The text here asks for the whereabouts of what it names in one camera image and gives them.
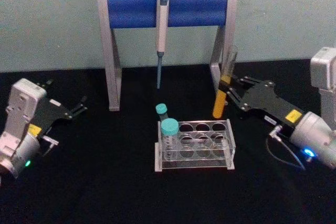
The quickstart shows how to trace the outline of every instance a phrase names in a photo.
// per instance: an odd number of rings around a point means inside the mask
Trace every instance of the black table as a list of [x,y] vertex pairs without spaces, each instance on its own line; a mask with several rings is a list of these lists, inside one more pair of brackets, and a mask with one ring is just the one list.
[[[273,80],[278,95],[320,114],[309,60],[238,63],[235,74]],[[0,223],[336,223],[336,173],[318,161],[304,172],[274,160],[265,149],[271,127],[242,121],[233,105],[224,118],[236,140],[235,170],[154,172],[158,101],[178,121],[212,120],[206,65],[164,67],[160,96],[156,68],[124,69],[120,112],[108,111],[102,69],[2,73],[1,131],[11,85],[22,77],[53,78],[49,97],[70,108],[87,95],[89,110],[54,128],[60,145],[0,189]]]

